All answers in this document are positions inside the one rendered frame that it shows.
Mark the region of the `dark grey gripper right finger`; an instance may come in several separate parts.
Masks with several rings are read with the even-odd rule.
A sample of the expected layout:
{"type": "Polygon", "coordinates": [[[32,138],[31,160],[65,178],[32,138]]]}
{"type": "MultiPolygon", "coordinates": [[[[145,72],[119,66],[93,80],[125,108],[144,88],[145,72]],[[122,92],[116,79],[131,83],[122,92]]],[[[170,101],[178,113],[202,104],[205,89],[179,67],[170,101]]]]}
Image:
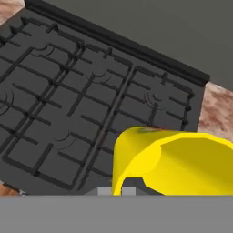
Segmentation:
{"type": "Polygon", "coordinates": [[[127,177],[122,186],[122,196],[161,196],[161,193],[146,187],[141,177],[127,177]]]}

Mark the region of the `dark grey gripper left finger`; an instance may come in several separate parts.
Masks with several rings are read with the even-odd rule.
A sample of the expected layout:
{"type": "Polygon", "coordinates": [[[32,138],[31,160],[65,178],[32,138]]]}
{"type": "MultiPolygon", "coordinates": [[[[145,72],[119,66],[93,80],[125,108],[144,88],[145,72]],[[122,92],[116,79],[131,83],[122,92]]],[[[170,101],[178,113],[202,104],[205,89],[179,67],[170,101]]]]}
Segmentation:
{"type": "Polygon", "coordinates": [[[86,193],[87,196],[110,196],[111,187],[96,187],[86,193]]]}

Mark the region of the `yellow cup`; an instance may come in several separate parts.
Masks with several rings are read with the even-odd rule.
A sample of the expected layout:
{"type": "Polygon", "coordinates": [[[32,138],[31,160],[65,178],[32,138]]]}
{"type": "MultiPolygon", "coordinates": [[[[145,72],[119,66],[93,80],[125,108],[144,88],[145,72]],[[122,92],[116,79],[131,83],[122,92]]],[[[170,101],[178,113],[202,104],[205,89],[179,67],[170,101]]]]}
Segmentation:
{"type": "Polygon", "coordinates": [[[233,142],[203,132],[131,127],[114,146],[114,196],[128,178],[165,196],[233,196],[233,142]]]}

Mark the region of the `black hob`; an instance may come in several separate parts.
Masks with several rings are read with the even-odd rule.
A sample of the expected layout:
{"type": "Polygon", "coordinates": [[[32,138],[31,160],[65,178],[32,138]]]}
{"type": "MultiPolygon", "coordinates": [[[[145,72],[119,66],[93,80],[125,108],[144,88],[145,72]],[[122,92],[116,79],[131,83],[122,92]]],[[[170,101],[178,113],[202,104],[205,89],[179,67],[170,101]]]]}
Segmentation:
{"type": "Polygon", "coordinates": [[[0,26],[0,181],[29,195],[109,187],[129,127],[194,131],[207,74],[44,0],[0,26]]]}

